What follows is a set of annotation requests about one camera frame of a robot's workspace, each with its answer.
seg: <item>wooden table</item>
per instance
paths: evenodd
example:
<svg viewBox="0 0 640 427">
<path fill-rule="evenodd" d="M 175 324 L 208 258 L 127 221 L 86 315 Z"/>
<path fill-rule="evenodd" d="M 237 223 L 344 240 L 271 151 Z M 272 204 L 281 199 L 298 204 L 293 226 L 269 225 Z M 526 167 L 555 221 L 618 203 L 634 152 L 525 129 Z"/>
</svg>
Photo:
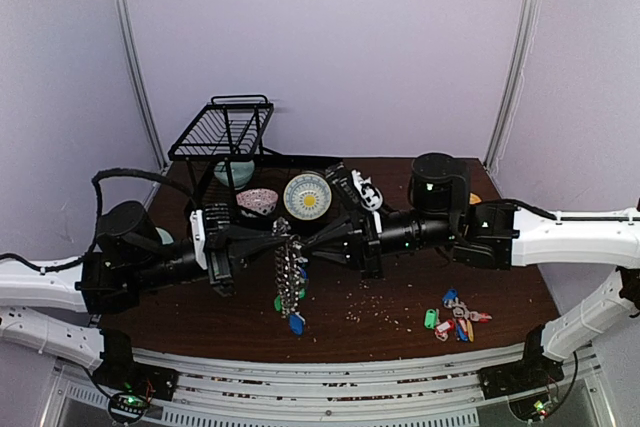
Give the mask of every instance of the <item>wooden table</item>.
<svg viewBox="0 0 640 427">
<path fill-rule="evenodd" d="M 389 205 L 408 208 L 411 159 L 348 159 L 347 166 L 371 175 Z M 472 191 L 498 197 L 481 163 L 469 160 Z M 172 178 L 188 182 L 175 164 Z M 176 238 L 185 233 L 184 198 L 160 189 L 150 209 L 158 226 Z M 219 297 L 206 281 L 166 289 L 142 299 L 138 308 L 105 315 L 101 326 L 129 334 L 135 347 L 172 354 L 265 362 L 353 362 L 467 352 L 524 341 L 529 330 L 558 316 L 535 267 L 487 271 L 450 264 L 433 251 L 383 260 L 385 279 L 360 280 L 356 271 L 313 260 L 310 287 L 301 302 L 307 320 L 302 337 L 274 311 L 272 255 L 266 254 L 236 277 L 237 294 Z M 440 308 L 455 287 L 470 309 L 494 319 L 475 324 L 474 343 L 437 340 L 423 326 L 425 311 Z"/>
</svg>

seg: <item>dish rack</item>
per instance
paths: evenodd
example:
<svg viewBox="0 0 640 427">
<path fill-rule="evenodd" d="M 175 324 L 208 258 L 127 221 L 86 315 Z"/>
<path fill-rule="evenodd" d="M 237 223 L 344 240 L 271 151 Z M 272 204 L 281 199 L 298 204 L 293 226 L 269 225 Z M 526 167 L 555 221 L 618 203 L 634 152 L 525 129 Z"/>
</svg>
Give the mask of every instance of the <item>dish rack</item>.
<svg viewBox="0 0 640 427">
<path fill-rule="evenodd" d="M 196 201 L 201 204 L 226 203 L 232 215 L 247 226 L 262 227 L 266 222 L 284 216 L 302 235 L 326 225 L 339 213 L 338 202 L 318 221 L 298 221 L 286 211 L 282 193 L 296 175 L 313 171 L 324 174 L 327 167 L 341 162 L 338 157 L 315 155 L 285 155 L 263 145 L 262 138 L 273 114 L 273 103 L 265 95 L 228 95 L 211 98 L 184 130 L 169 150 L 169 159 L 186 162 Z M 232 162 L 255 164 L 254 174 L 246 189 L 267 188 L 278 193 L 278 205 L 269 216 L 247 218 L 236 200 L 231 173 Z M 215 167 L 223 162 L 229 186 L 214 175 Z M 185 214 L 190 205 L 185 207 Z"/>
</svg>

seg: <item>bowl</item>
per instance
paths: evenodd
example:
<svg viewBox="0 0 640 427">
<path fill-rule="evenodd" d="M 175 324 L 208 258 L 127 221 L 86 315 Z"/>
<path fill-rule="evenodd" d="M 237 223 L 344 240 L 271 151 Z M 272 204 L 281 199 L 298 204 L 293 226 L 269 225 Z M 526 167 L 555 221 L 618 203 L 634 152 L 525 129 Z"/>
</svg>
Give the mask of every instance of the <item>bowl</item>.
<svg viewBox="0 0 640 427">
<path fill-rule="evenodd" d="M 236 190 L 244 189 L 251 177 L 256 166 L 253 160 L 249 162 L 231 162 L 231 177 L 233 179 L 233 186 Z M 229 187 L 229 176 L 227 175 L 227 167 L 224 162 L 218 162 L 213 169 L 213 175 L 220 181 L 225 187 Z"/>
<path fill-rule="evenodd" d="M 276 210 L 278 194 L 277 192 L 269 189 L 251 189 L 240 192 L 236 195 L 236 200 L 238 201 L 238 205 L 247 210 L 251 210 L 262 215 L 269 215 L 271 212 Z M 247 217 L 257 217 L 245 210 L 242 210 L 241 212 Z"/>
</svg>

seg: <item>white wall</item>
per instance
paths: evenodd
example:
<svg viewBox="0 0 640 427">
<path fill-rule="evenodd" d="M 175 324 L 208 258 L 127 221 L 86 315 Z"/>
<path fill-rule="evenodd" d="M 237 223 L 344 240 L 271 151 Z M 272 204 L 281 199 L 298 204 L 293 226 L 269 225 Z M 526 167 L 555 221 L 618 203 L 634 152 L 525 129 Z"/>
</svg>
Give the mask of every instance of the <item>white wall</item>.
<svg viewBox="0 0 640 427">
<path fill-rule="evenodd" d="M 521 0 L 129 0 L 129 6 L 167 147 L 211 95 L 265 93 L 280 108 L 267 142 L 283 152 L 483 156 Z"/>
<path fill-rule="evenodd" d="M 153 169 L 113 0 L 0 0 L 0 252 L 80 254 L 100 169 Z M 105 185 L 107 206 L 149 185 Z M 0 343 L 2 425 L 34 425 L 53 359 Z"/>
<path fill-rule="evenodd" d="M 640 196 L 640 0 L 542 0 L 524 88 L 497 180 L 549 209 L 613 210 Z M 609 268 L 543 268 L 562 312 Z M 596 348 L 623 426 L 640 425 L 640 325 Z"/>
</svg>

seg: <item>plate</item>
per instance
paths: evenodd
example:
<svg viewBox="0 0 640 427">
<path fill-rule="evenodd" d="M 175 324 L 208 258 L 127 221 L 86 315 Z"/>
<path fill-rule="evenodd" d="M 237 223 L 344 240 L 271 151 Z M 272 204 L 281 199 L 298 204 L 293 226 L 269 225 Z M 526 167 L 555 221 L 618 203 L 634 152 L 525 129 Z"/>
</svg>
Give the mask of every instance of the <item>plate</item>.
<svg viewBox="0 0 640 427">
<path fill-rule="evenodd" d="M 331 207 L 331 187 L 321 175 L 304 172 L 284 189 L 284 206 L 296 219 L 315 220 Z"/>
</svg>

